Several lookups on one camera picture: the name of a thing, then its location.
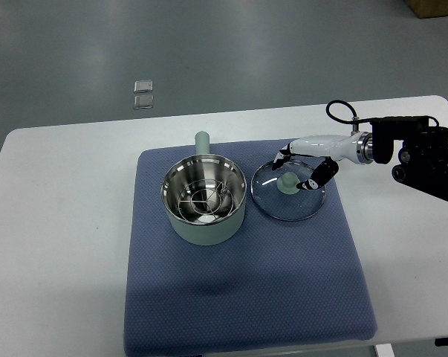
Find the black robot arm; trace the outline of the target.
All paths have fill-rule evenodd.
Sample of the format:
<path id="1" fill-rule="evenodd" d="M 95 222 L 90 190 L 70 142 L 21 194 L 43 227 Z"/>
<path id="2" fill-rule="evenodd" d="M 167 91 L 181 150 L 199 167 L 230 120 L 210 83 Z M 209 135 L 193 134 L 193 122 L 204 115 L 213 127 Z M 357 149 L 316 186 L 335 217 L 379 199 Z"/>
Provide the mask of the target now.
<path id="1" fill-rule="evenodd" d="M 348 122 L 351 135 L 316 135 L 291 141 L 279 150 L 272 168 L 279 169 L 294 156 L 321 158 L 310 178 L 296 184 L 300 190 L 317 190 L 337 174 L 339 161 L 388 164 L 395 141 L 401 141 L 393 179 L 448 202 L 448 128 L 430 126 L 430 121 L 430 116 L 370 118 L 372 131 L 361 132 L 363 120 L 353 117 Z"/>

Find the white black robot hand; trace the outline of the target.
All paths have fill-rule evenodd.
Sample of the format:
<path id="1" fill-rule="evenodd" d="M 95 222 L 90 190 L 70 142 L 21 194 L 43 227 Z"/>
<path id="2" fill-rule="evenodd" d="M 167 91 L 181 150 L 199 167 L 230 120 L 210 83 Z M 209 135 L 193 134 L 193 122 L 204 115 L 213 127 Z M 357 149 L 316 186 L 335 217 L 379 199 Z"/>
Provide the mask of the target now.
<path id="1" fill-rule="evenodd" d="M 310 177 L 296 185 L 299 190 L 318 190 L 338 173 L 339 165 L 336 161 L 348 159 L 355 164 L 373 162 L 371 140 L 372 134 L 369 132 L 357 132 L 352 136 L 312 135 L 299 138 L 279 150 L 271 170 L 281 168 L 292 155 L 323 157 L 325 160 L 314 169 Z"/>

